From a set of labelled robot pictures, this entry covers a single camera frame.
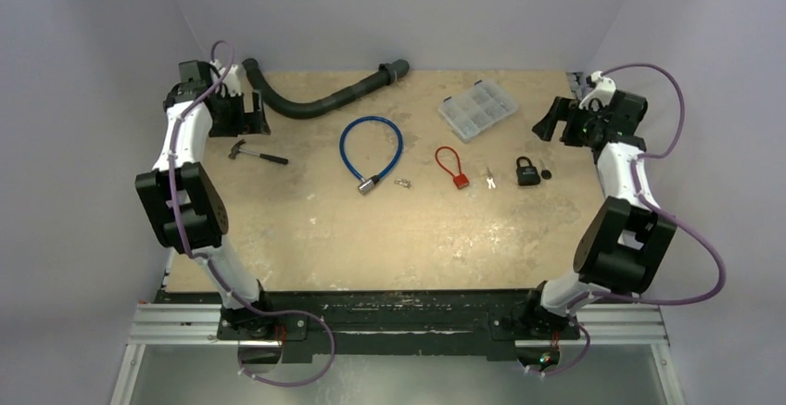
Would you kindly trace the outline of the black padlock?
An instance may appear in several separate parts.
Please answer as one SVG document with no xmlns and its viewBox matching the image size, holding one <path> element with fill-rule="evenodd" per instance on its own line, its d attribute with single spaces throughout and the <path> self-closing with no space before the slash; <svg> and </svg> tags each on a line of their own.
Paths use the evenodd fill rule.
<svg viewBox="0 0 786 405">
<path fill-rule="evenodd" d="M 539 170 L 529 157 L 521 156 L 516 159 L 515 174 L 520 187 L 535 186 L 541 183 Z"/>
</svg>

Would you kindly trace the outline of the red cable lock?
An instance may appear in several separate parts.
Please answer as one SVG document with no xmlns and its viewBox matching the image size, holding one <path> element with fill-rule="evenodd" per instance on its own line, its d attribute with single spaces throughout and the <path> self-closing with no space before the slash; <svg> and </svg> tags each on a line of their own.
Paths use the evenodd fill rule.
<svg viewBox="0 0 786 405">
<path fill-rule="evenodd" d="M 444 158 L 451 156 L 452 162 L 446 163 Z M 463 172 L 462 161 L 459 153 L 450 146 L 439 146 L 434 152 L 437 165 L 446 172 L 457 190 L 463 190 L 470 185 L 470 181 Z"/>
</svg>

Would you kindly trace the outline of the small key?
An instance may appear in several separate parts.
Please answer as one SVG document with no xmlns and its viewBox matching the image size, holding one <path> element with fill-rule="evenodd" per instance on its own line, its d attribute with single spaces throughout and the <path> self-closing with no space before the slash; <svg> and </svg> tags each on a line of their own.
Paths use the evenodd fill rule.
<svg viewBox="0 0 786 405">
<path fill-rule="evenodd" d="M 488 189 L 489 190 L 493 190 L 493 189 L 496 188 L 496 184 L 495 184 L 495 181 L 494 181 L 494 176 L 493 176 L 493 174 L 492 174 L 490 169 L 486 169 L 486 181 L 487 181 L 487 185 L 488 185 Z"/>
</svg>

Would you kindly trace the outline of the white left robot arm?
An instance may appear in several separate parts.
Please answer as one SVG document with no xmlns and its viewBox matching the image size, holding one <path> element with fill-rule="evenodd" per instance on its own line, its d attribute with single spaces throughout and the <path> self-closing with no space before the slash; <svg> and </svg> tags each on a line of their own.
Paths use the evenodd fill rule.
<svg viewBox="0 0 786 405">
<path fill-rule="evenodd" d="M 221 324 L 252 338 L 273 333 L 276 314 L 228 237 L 227 209 L 202 164 L 211 137 L 267 134 L 260 105 L 246 111 L 236 67 L 192 60 L 164 100 L 167 131 L 151 171 L 134 186 L 159 243 L 196 262 L 222 298 Z"/>
</svg>

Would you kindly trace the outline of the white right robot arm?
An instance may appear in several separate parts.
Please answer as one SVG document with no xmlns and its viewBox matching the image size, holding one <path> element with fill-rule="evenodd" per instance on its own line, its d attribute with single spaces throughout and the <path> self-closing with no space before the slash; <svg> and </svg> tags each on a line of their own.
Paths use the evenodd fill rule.
<svg viewBox="0 0 786 405">
<path fill-rule="evenodd" d="M 549 141 L 564 122 L 561 142 L 591 150 L 605 200 L 578 242 L 571 271 L 541 283 L 515 314 L 528 335 L 561 331 L 585 305 L 637 300 L 650 287 L 677 226 L 657 212 L 638 160 L 646 145 L 636 130 L 647 109 L 644 97 L 619 90 L 588 101 L 557 96 L 533 126 Z"/>
</svg>

